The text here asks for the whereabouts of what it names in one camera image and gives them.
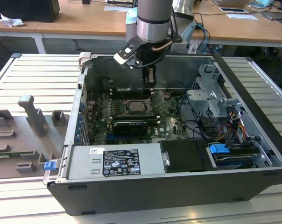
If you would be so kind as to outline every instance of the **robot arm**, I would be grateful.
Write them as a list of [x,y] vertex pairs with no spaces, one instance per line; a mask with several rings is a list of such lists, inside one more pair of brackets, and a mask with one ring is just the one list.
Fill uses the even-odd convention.
[[131,68],[148,68],[162,60],[174,39],[168,36],[169,25],[173,34],[170,19],[172,1],[138,1],[137,36],[114,55],[119,64],[127,63]]

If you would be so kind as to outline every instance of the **motherboard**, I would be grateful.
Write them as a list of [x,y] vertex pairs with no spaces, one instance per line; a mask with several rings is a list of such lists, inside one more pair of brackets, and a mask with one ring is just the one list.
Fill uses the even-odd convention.
[[158,91],[147,99],[104,93],[88,103],[91,145],[158,143],[187,139],[179,118],[179,97]]

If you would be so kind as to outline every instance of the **crumpled paper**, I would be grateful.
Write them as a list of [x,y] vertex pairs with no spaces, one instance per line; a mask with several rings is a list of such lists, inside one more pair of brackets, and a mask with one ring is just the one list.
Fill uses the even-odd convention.
[[25,25],[23,20],[21,19],[10,19],[8,17],[5,17],[1,14],[1,19],[0,22],[2,22],[5,26],[7,27],[12,27],[12,26],[22,26]]

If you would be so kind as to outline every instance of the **white paper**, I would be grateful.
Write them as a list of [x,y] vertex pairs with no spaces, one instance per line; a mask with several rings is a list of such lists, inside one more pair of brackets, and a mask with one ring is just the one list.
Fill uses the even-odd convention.
[[25,25],[23,20],[21,19],[10,19],[8,17],[5,17],[1,14],[1,19],[0,22],[2,22],[5,26],[7,27],[12,27],[12,26],[22,26]]
[[242,14],[227,14],[230,19],[242,19],[242,20],[258,20],[253,15],[242,15]]

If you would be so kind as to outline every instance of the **laptop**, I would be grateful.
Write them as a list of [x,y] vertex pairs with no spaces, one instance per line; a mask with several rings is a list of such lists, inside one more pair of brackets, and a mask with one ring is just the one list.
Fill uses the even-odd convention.
[[244,7],[250,0],[214,0],[217,6],[221,7]]

